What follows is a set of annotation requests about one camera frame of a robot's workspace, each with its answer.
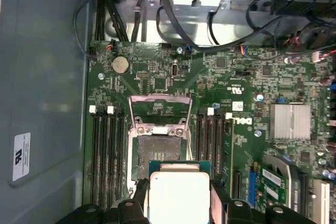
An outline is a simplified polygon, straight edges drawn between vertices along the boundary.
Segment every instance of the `integrated circuit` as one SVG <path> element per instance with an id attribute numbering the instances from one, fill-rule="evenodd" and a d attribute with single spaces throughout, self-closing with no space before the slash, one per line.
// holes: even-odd
<path id="1" fill-rule="evenodd" d="M 262 75 L 263 76 L 271 76 L 272 75 L 272 66 L 264 65 L 262 67 Z"/>
<path id="2" fill-rule="evenodd" d="M 223 57 L 216 59 L 216 68 L 226 68 L 226 60 Z"/>

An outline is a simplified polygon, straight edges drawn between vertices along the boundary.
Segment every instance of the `green circuit board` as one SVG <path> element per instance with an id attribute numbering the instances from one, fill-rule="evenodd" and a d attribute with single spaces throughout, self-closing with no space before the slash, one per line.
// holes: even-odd
<path id="1" fill-rule="evenodd" d="M 104 51 L 109 42 L 93 41 L 92 53 Z M 286 155 L 304 172 L 312 177 L 320 176 L 317 160 L 329 137 L 328 99 L 330 91 L 319 85 L 319 80 L 331 72 L 328 61 L 311 63 L 310 57 L 302 58 L 297 64 L 286 63 L 283 57 L 272 63 L 250 60 L 240 51 L 203 54 L 183 50 L 167 44 L 117 42 L 112 50 L 102 54 L 98 60 L 89 62 L 87 86 L 87 120 L 85 141 L 85 176 L 83 202 L 96 202 L 95 194 L 103 194 L 113 188 L 106 182 L 105 189 L 98 191 L 93 185 L 94 172 L 94 117 L 89 107 L 95 105 L 120 108 L 122 123 L 121 143 L 114 146 L 119 151 L 119 171 L 113 170 L 113 163 L 98 166 L 106 171 L 102 174 L 120 175 L 119 193 L 104 204 L 117 198 L 128 196 L 126 187 L 128 130 L 132 125 L 129 97 L 131 95 L 170 94 L 175 97 L 191 98 L 189 129 L 193 158 L 197 158 L 198 136 L 197 118 L 201 110 L 218 108 L 227 118 L 225 132 L 220 136 L 221 162 L 218 175 L 232 191 L 232 171 L 242 173 L 241 198 L 247 200 L 249 171 L 254 162 L 260 162 L 264 154 Z M 271 58 L 276 55 L 272 48 L 249 47 L 251 56 Z M 264 98 L 260 102 L 257 95 Z M 311 107 L 311 137 L 305 140 L 274 140 L 270 137 L 270 105 L 278 103 L 308 104 Z M 134 114 L 150 123 L 176 123 L 186 118 L 186 104 L 165 104 L 152 102 L 134 105 Z"/>

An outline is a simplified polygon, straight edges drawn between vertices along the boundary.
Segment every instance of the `motherboard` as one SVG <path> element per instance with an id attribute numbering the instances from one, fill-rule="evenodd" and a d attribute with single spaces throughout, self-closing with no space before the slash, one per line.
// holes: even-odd
<path id="1" fill-rule="evenodd" d="M 266 62 L 235 49 L 109 41 L 93 41 L 91 53 L 99 58 L 88 70 L 84 204 L 108 209 L 128 198 L 149 161 L 210 161 L 211 179 L 231 198 L 260 211 L 286 205 L 316 223 L 336 219 L 333 97 L 323 82 L 331 59 Z"/>

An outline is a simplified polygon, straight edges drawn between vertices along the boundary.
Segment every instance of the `silver heatsink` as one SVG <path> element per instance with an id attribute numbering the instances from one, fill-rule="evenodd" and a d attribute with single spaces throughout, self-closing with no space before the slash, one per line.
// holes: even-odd
<path id="1" fill-rule="evenodd" d="M 310 106 L 272 104 L 270 107 L 271 139 L 309 139 Z"/>

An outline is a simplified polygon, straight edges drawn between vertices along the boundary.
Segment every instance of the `blue connector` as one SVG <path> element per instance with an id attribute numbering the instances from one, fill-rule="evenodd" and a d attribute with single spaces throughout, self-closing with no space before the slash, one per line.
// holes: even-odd
<path id="1" fill-rule="evenodd" d="M 336 90 L 336 82 L 333 82 L 331 85 L 330 85 L 330 90 L 331 91 L 335 91 Z"/>
<path id="2" fill-rule="evenodd" d="M 252 206 L 255 206 L 256 204 L 256 184 L 257 184 L 257 174 L 250 171 L 249 174 L 249 184 L 248 184 L 248 202 L 252 204 Z"/>

